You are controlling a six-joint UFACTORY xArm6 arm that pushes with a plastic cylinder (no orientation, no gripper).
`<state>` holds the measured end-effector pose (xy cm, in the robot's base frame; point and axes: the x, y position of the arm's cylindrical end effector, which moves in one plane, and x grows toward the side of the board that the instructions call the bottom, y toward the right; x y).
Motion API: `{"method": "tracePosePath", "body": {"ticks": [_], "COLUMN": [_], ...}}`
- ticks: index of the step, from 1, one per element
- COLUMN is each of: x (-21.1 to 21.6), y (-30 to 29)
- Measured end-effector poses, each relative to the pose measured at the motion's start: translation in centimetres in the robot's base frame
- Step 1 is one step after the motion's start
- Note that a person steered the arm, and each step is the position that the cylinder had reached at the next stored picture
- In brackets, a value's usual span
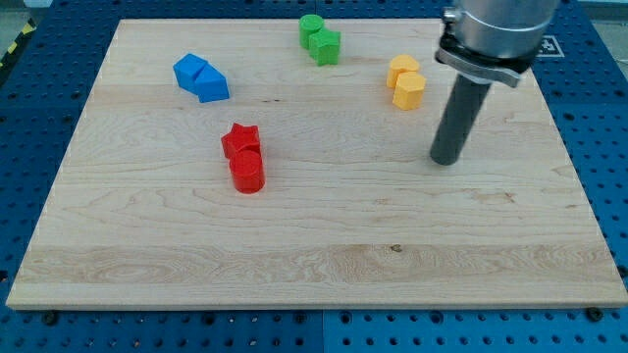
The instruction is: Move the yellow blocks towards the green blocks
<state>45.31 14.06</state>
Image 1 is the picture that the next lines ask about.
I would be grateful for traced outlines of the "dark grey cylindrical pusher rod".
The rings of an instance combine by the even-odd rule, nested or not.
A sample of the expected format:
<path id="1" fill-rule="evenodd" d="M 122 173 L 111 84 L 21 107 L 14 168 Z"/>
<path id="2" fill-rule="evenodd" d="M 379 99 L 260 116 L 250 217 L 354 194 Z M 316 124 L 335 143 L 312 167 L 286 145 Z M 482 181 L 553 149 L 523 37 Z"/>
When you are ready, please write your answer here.
<path id="1" fill-rule="evenodd" d="M 457 75 L 433 140 L 430 157 L 443 166 L 457 162 L 491 84 Z"/>

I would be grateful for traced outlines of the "silver black tool mount flange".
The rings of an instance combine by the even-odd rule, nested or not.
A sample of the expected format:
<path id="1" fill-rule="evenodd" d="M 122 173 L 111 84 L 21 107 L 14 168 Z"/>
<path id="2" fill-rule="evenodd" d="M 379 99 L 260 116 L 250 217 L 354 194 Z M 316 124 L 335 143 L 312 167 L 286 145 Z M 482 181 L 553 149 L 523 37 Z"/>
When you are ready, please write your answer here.
<path id="1" fill-rule="evenodd" d="M 497 58 L 478 54 L 464 47 L 453 35 L 444 33 L 435 59 L 457 70 L 478 84 L 500 82 L 516 87 L 533 63 L 533 52 L 516 58 Z"/>

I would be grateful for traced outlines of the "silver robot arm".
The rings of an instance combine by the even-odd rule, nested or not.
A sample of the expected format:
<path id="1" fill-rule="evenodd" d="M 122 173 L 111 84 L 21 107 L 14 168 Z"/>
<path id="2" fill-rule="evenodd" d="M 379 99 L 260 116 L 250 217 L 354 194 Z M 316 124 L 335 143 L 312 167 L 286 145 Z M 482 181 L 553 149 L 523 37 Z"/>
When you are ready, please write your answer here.
<path id="1" fill-rule="evenodd" d="M 457 0 L 443 8 L 435 60 L 456 78 L 431 146 L 434 162 L 457 162 L 492 84 L 518 85 L 557 7 L 557 0 Z"/>

